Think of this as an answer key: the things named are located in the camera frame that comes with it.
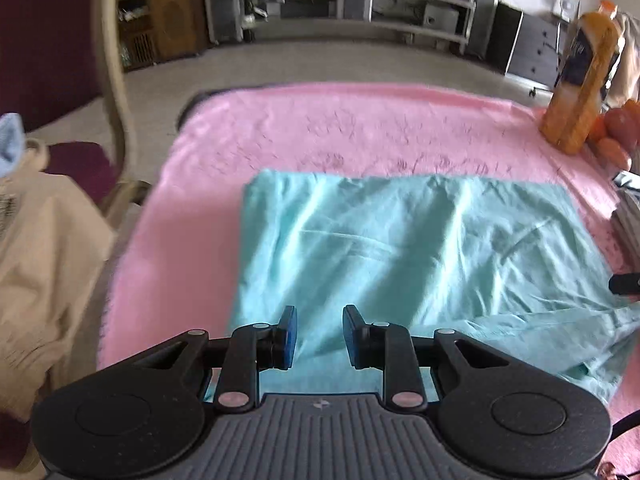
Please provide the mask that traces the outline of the teal t-shirt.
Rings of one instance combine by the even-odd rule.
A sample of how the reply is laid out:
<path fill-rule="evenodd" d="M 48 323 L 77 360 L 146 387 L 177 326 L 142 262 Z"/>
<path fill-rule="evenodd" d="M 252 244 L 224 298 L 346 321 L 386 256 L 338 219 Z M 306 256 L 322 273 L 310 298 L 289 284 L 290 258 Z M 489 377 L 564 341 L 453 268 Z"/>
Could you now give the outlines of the teal t-shirt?
<path fill-rule="evenodd" d="M 264 170 L 206 200 L 234 264 L 229 327 L 297 312 L 290 370 L 264 393 L 375 391 L 342 333 L 352 304 L 416 336 L 451 328 L 612 399 L 639 307 L 608 290 L 611 269 L 570 193 L 483 177 L 348 178 Z"/>

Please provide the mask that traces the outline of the pink cartoon blanket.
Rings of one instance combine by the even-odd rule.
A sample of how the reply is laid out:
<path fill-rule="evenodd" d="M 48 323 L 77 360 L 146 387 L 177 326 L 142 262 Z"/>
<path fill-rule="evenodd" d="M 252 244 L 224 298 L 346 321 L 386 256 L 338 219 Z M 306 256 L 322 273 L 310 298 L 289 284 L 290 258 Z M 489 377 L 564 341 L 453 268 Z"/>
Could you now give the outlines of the pink cartoon blanket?
<path fill-rule="evenodd" d="M 348 178 L 483 177 L 553 183 L 570 193 L 611 269 L 626 269 L 617 198 L 589 155 L 566 156 L 540 113 L 508 100 L 417 84 L 291 84 L 194 102 L 146 200 L 110 291 L 99 362 L 112 365 L 191 328 L 230 333 L 228 278 L 206 200 L 264 170 Z M 639 406 L 639 327 L 614 418 Z"/>

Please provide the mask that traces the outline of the beige trousers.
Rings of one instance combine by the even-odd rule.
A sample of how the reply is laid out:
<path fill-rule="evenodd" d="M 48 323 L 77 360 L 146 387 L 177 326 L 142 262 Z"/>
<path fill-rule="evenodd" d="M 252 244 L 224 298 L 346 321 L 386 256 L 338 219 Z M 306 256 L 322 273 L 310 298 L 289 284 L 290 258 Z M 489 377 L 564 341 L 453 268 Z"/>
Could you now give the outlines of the beige trousers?
<path fill-rule="evenodd" d="M 115 233 L 69 177 L 47 174 L 30 140 L 1 180 L 1 409 L 24 422 L 41 388 L 67 384 L 67 361 Z"/>

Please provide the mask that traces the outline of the beige folded cloth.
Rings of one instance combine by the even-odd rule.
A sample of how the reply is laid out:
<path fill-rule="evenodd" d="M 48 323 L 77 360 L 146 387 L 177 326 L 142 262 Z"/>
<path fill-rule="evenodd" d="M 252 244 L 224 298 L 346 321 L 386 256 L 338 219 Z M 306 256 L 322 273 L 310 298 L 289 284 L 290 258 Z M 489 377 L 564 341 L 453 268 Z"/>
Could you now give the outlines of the beige folded cloth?
<path fill-rule="evenodd" d="M 639 176 L 630 171 L 620 171 L 612 180 L 618 203 L 612 221 L 620 231 L 632 266 L 639 271 Z"/>

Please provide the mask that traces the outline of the orange juice bottle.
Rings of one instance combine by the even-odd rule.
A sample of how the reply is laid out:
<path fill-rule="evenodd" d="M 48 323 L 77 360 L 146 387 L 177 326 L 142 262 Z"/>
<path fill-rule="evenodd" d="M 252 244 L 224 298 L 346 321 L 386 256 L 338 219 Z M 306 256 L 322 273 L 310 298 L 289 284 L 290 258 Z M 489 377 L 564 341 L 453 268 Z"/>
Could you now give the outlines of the orange juice bottle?
<path fill-rule="evenodd" d="M 618 7 L 602 0 L 575 22 L 539 131 L 567 155 L 580 152 L 611 87 L 624 41 Z"/>

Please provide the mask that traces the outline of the red orange fruit pile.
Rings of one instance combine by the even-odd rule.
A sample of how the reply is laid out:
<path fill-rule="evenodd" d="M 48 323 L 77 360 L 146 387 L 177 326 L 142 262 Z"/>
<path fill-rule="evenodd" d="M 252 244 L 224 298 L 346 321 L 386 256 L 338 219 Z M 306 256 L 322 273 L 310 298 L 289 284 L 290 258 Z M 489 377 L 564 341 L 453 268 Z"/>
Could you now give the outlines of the red orange fruit pile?
<path fill-rule="evenodd" d="M 621 107 L 600 114 L 591 127 L 587 143 L 608 166 L 630 171 L 634 155 L 639 151 L 639 102 L 628 100 Z"/>

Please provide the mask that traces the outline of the light blue garment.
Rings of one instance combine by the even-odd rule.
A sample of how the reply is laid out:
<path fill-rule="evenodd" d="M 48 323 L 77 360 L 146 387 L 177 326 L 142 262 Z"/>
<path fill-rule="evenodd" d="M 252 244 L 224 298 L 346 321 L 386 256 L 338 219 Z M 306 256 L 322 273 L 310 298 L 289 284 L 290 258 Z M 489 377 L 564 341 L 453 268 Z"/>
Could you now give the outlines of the light blue garment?
<path fill-rule="evenodd" d="M 18 167 L 25 151 L 25 133 L 22 118 L 17 113 L 6 113 L 0 118 L 0 178 L 5 178 Z"/>

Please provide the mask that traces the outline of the dark drawer cabinet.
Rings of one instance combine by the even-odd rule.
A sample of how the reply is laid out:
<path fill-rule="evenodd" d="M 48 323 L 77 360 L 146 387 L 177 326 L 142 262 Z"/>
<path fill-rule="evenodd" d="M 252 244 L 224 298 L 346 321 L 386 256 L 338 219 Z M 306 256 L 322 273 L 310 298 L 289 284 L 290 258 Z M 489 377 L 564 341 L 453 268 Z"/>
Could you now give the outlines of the dark drawer cabinet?
<path fill-rule="evenodd" d="M 558 79 L 568 25 L 499 2 L 485 60 L 503 75 L 552 88 Z"/>

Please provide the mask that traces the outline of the grey subwoofer box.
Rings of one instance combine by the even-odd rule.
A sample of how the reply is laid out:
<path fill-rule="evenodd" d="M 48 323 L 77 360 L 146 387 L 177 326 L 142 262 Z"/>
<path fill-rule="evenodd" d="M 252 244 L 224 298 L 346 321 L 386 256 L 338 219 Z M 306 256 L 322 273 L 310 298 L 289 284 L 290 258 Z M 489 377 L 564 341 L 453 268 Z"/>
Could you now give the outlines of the grey subwoofer box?
<path fill-rule="evenodd" d="M 459 11 L 452 6 L 427 3 L 424 6 L 422 26 L 438 32 L 454 34 L 457 31 Z"/>

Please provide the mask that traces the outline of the wooden cabinet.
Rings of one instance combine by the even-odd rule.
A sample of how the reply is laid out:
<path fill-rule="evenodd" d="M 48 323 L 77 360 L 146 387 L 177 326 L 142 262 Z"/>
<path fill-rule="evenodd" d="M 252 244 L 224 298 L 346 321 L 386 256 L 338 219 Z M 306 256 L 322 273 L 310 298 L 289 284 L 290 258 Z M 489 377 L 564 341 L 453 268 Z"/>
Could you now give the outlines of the wooden cabinet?
<path fill-rule="evenodd" d="M 116 0 L 126 72 L 199 55 L 208 47 L 204 0 Z"/>

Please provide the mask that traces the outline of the long silver media shelf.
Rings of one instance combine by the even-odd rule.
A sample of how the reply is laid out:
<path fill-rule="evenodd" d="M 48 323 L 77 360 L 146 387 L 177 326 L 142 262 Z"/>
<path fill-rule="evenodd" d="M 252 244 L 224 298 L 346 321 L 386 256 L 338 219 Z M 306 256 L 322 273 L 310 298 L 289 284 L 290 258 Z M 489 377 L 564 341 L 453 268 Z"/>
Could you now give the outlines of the long silver media shelf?
<path fill-rule="evenodd" d="M 241 0 L 242 32 L 247 38 L 259 29 L 274 29 L 294 36 L 302 26 L 307 35 L 333 29 L 349 34 L 365 30 L 391 32 L 406 44 L 425 38 L 432 44 L 453 44 L 464 50 L 469 44 L 476 13 L 474 0 Z M 427 3 L 452 6 L 459 11 L 454 34 L 422 26 Z"/>

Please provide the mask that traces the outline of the tall grey speaker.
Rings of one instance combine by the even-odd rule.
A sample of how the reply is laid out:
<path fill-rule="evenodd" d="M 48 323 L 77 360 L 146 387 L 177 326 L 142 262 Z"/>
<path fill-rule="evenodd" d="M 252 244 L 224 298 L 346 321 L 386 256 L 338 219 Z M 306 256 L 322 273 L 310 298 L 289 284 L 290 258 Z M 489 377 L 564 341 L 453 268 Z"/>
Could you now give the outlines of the tall grey speaker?
<path fill-rule="evenodd" d="M 205 0 L 209 40 L 237 44 L 243 40 L 241 0 Z"/>

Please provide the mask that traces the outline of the maroon gold-framed chair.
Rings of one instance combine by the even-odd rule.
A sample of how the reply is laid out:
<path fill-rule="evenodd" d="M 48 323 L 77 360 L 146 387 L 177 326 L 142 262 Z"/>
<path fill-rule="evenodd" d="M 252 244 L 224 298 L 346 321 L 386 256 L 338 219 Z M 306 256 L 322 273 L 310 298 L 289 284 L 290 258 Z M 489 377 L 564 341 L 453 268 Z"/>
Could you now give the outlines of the maroon gold-framed chair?
<path fill-rule="evenodd" d="M 72 179 L 96 204 L 115 233 L 130 199 L 126 173 L 134 126 L 117 47 L 115 0 L 1 0 L 1 116 L 21 116 L 26 144 L 32 132 L 101 98 L 114 152 L 73 141 L 49 150 L 47 174 Z M 42 463 L 29 419 L 1 410 L 1 474 L 39 479 Z"/>

